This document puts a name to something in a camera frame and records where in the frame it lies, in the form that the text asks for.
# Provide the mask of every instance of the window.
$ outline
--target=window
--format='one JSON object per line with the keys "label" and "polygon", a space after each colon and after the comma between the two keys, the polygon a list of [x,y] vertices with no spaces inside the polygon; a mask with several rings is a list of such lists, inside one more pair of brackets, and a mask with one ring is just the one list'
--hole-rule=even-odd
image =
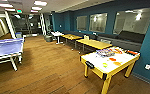
{"label": "window", "polygon": [[90,16],[90,31],[105,32],[107,13]]}
{"label": "window", "polygon": [[150,8],[120,11],[116,15],[113,34],[122,30],[145,34],[150,23]]}
{"label": "window", "polygon": [[77,17],[77,30],[86,30],[87,16]]}

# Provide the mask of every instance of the ping pong table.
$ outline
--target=ping pong table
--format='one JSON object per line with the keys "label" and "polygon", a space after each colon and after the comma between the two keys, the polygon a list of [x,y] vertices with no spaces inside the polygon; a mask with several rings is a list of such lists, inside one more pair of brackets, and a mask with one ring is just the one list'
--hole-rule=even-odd
{"label": "ping pong table", "polygon": [[15,59],[21,63],[24,38],[0,40],[0,64],[11,61],[15,71]]}

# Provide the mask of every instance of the couch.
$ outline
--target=couch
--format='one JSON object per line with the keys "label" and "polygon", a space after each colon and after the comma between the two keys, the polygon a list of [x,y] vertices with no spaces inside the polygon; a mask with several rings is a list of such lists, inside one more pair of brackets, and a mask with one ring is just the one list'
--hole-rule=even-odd
{"label": "couch", "polygon": [[140,51],[144,37],[144,34],[121,31],[119,35],[98,34],[97,40],[107,40],[114,46],[119,46],[132,51]]}
{"label": "couch", "polygon": [[74,32],[74,31],[64,31],[64,34],[73,34],[76,36],[81,36],[83,38],[84,35],[89,36],[90,39],[108,42],[111,43],[113,46],[118,46],[123,49],[128,49],[132,51],[140,51],[142,42],[144,40],[145,35],[129,32],[129,31],[121,31],[119,35],[114,34],[84,34],[81,32]]}

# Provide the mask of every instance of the white table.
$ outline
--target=white table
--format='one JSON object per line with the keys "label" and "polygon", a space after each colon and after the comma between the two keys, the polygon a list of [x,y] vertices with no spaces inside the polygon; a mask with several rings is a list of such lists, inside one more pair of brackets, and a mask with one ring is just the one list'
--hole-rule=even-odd
{"label": "white table", "polygon": [[63,43],[63,42],[60,42],[59,41],[59,36],[61,35],[64,35],[63,33],[61,32],[51,32],[55,37],[57,37],[57,43],[56,44],[60,44],[60,43]]}

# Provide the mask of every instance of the recessed light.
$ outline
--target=recessed light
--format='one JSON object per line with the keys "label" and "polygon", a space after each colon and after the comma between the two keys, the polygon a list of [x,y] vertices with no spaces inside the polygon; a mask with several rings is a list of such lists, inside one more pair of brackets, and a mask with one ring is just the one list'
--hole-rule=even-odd
{"label": "recessed light", "polygon": [[32,7],[33,10],[41,10],[42,8],[40,7]]}
{"label": "recessed light", "polygon": [[36,11],[36,10],[31,10],[31,12],[38,12],[38,11]]}
{"label": "recessed light", "polygon": [[0,7],[13,7],[13,6],[10,5],[10,4],[1,4],[1,3],[0,3]]}
{"label": "recessed light", "polygon": [[14,16],[16,16],[18,19],[20,19],[21,17],[20,17],[20,15],[14,15]]}
{"label": "recessed light", "polygon": [[132,10],[127,10],[127,11],[125,11],[126,13],[129,13],[129,12],[133,12]]}
{"label": "recessed light", "polygon": [[46,6],[47,2],[35,1],[34,4],[35,4],[35,5]]}
{"label": "recessed light", "polygon": [[5,8],[5,10],[7,10],[7,11],[15,11],[15,9],[11,9],[11,8]]}

